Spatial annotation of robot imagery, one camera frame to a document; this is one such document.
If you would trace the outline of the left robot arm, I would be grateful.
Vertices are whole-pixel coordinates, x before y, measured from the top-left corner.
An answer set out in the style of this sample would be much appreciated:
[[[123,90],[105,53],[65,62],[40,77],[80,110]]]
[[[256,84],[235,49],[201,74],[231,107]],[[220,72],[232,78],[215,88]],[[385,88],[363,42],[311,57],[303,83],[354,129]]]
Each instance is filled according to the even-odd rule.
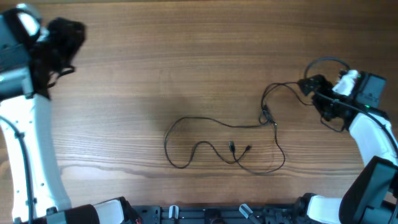
[[[72,207],[52,141],[49,90],[75,71],[85,41],[81,22],[58,17],[42,24],[31,5],[1,13],[1,131],[11,166],[13,223],[134,223],[119,197]]]

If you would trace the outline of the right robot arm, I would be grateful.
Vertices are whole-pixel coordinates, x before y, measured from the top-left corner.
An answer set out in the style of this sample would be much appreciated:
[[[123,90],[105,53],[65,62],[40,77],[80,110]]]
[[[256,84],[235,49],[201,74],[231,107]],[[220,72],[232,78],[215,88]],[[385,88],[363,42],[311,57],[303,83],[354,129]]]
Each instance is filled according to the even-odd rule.
[[[343,72],[336,84],[323,75],[298,81],[322,121],[343,120],[358,146],[364,169],[342,198],[306,194],[303,217],[318,223],[397,223],[397,140],[388,115],[378,104],[386,79],[366,72]]]

